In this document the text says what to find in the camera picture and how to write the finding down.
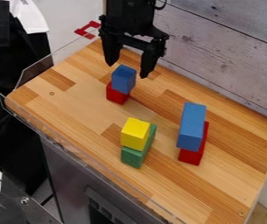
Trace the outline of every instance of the rectangular block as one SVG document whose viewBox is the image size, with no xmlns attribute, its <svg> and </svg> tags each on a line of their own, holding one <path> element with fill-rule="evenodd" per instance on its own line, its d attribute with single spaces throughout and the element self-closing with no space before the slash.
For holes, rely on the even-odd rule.
<svg viewBox="0 0 267 224">
<path fill-rule="evenodd" d="M 112 88 L 127 95 L 135 87 L 136 78 L 137 71 L 135 69 L 121 65 L 112 73 Z"/>
<path fill-rule="evenodd" d="M 153 143 L 155 139 L 156 130 L 157 130 L 157 126 L 155 124 L 151 124 L 150 135 L 142 151 L 133 150 L 128 147 L 122 147 L 122 162 L 127 165 L 140 168 L 151 147 L 151 144 Z"/>
<path fill-rule="evenodd" d="M 142 151 L 150 135 L 150 126 L 148 122 L 130 117 L 122 129 L 121 145 Z"/>
<path fill-rule="evenodd" d="M 200 144 L 200 150 L 192 151 L 192 150 L 181 149 L 179 153 L 179 161 L 191 165 L 200 165 L 200 161 L 203 157 L 204 150 L 206 147 L 208 129 L 209 129 L 209 122 L 205 122 L 204 137 Z"/>
<path fill-rule="evenodd" d="M 111 102 L 123 105 L 128 100 L 129 97 L 130 94 L 122 94 L 113 89 L 111 87 L 111 82 L 106 86 L 106 98 Z"/>
<path fill-rule="evenodd" d="M 198 151 L 203 139 L 206 106 L 191 102 L 185 103 L 177 147 Z"/>
</svg>

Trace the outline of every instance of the red block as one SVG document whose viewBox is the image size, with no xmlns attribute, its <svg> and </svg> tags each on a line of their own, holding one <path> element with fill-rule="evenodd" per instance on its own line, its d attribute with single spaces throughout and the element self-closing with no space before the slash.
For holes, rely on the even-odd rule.
<svg viewBox="0 0 267 224">
<path fill-rule="evenodd" d="M 106 86 L 106 98 L 111 102 L 116 102 L 118 104 L 123 105 L 129 97 L 130 94 L 123 94 L 113 89 L 111 87 L 111 82 Z"/>
<path fill-rule="evenodd" d="M 199 151 L 181 149 L 181 152 L 179 153 L 179 161 L 185 162 L 191 165 L 200 164 L 200 161 L 203 157 L 205 146 L 206 146 L 208 129 L 209 129 L 209 122 L 205 122 L 204 137 L 203 137 L 203 141 L 201 142 Z"/>
</svg>

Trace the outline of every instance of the wooden table surface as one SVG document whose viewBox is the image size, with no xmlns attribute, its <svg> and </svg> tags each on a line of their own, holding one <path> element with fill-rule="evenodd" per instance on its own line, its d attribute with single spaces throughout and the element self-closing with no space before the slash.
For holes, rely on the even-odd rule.
<svg viewBox="0 0 267 224">
<path fill-rule="evenodd" d="M 139 58 L 123 50 L 118 62 L 138 70 Z M 267 178 L 267 118 L 161 66 L 138 78 L 129 101 L 116 105 L 106 100 L 105 87 L 119 64 L 104 63 L 97 40 L 5 103 L 166 219 L 243 223 Z M 184 102 L 207 105 L 210 129 L 199 167 L 177 159 Z M 158 125 L 140 170 L 120 160 L 120 131 L 130 116 Z"/>
</svg>

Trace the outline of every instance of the wood grain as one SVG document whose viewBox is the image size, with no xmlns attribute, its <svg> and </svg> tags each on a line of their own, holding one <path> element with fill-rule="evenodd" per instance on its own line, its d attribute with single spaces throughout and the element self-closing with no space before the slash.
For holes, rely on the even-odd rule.
<svg viewBox="0 0 267 224">
<path fill-rule="evenodd" d="M 267 115 L 267 43 L 170 5 L 157 12 L 155 24 L 171 36 L 163 65 Z"/>
<path fill-rule="evenodd" d="M 171 4 L 267 42 L 267 1 L 172 0 Z"/>
<path fill-rule="evenodd" d="M 128 50 L 121 61 L 139 67 L 139 57 Z M 161 66 L 152 78 L 138 78 L 131 98 L 116 105 L 106 100 L 105 84 L 118 65 L 106 66 L 95 41 L 16 89 L 5 103 L 167 220 L 243 223 L 267 178 L 267 117 Z M 211 128 L 199 167 L 177 159 L 184 102 L 208 109 Z M 130 116 L 158 125 L 140 170 L 120 160 L 120 130 Z"/>
</svg>

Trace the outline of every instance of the bolt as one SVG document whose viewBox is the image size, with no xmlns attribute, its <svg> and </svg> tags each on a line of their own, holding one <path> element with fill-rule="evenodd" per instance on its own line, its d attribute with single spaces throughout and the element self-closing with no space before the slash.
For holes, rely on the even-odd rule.
<svg viewBox="0 0 267 224">
<path fill-rule="evenodd" d="M 23 198 L 21 199 L 21 204 L 22 204 L 22 205 L 27 205 L 28 202 L 29 202 L 29 199 L 28 199 L 27 197 L 23 197 Z"/>
</svg>

